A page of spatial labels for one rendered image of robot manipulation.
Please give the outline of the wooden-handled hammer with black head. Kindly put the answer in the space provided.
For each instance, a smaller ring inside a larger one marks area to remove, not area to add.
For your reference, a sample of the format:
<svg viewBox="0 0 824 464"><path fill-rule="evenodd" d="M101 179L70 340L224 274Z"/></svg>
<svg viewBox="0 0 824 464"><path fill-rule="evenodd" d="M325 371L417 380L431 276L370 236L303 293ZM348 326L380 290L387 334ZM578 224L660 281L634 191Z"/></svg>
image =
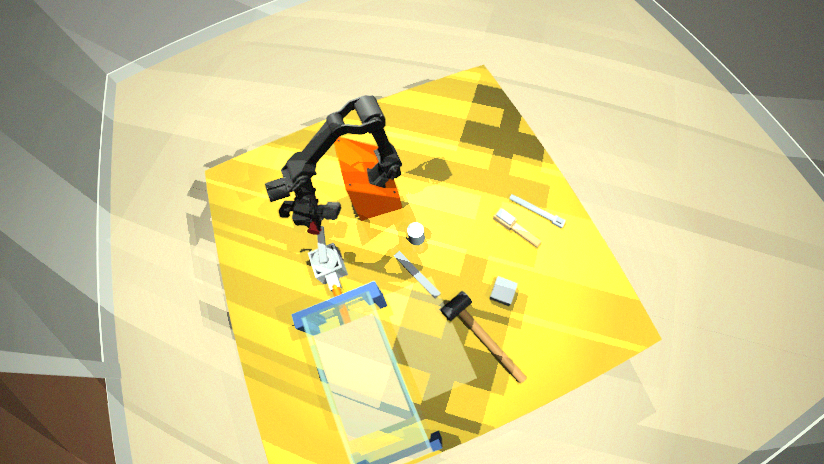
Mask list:
<svg viewBox="0 0 824 464"><path fill-rule="evenodd" d="M464 322L471 328L478 338L485 343L486 347L496 356L496 358L504 365L504 367L511 372L512 376L522 383L527 379L523 372L517 368L516 364L509 359L502 349L494 342L487 332L481 328L477 321L465 309L472 303L470 297L461 290L452 300L450 300L440 310L445 315L448 321L453 320L457 316L461 317Z"/></svg>

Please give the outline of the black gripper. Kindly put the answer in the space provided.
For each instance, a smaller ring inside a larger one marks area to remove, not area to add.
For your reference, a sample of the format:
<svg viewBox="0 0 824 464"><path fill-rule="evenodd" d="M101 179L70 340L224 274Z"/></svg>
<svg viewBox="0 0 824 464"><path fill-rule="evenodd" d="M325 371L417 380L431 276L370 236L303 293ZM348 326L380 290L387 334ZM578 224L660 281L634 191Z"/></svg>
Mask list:
<svg viewBox="0 0 824 464"><path fill-rule="evenodd" d="M305 196L297 196L295 195L294 201L284 200L280 208L278 209L278 215L280 218L289 218L290 212L293 212L295 202L300 202L300 204L307 204L307 202L312 202L315 206L315 209L318 212L317 215L317 228L320 231L321 222L325 218L326 220L336 220L341 212L342 206L339 201L327 201L326 204L318 204L319 199L316 199L316 188L313 188L313 191Z"/></svg>

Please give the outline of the white cylinder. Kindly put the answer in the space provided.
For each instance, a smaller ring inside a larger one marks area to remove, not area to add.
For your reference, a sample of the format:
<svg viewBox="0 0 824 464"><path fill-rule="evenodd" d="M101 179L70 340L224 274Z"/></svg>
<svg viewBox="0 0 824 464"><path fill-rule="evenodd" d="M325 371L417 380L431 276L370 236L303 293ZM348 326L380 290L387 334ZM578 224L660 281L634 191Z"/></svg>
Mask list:
<svg viewBox="0 0 824 464"><path fill-rule="evenodd" d="M425 240L424 227L418 222L411 223L407 228L408 238L411 244L421 245Z"/></svg>

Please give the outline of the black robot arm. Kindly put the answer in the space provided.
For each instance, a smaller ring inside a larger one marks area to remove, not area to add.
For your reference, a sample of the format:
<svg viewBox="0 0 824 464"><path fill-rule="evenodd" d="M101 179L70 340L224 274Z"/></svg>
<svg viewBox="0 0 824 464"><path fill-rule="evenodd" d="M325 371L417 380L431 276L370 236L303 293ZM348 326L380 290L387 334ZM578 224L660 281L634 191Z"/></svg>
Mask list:
<svg viewBox="0 0 824 464"><path fill-rule="evenodd" d="M361 125L345 124L343 119L356 110ZM283 178L265 183L270 202L291 196L305 196L313 191L311 178L317 175L316 164L334 142L345 134L373 135L378 148L374 150L377 163L366 169L369 184L385 188L385 183L401 175L402 162L386 136L386 117L372 95L349 100L340 110L330 113L325 123L314 134L308 145L295 152L281 168ZM295 225L308 226L317 220L318 212L312 202L303 205L295 202L292 220Z"/></svg>

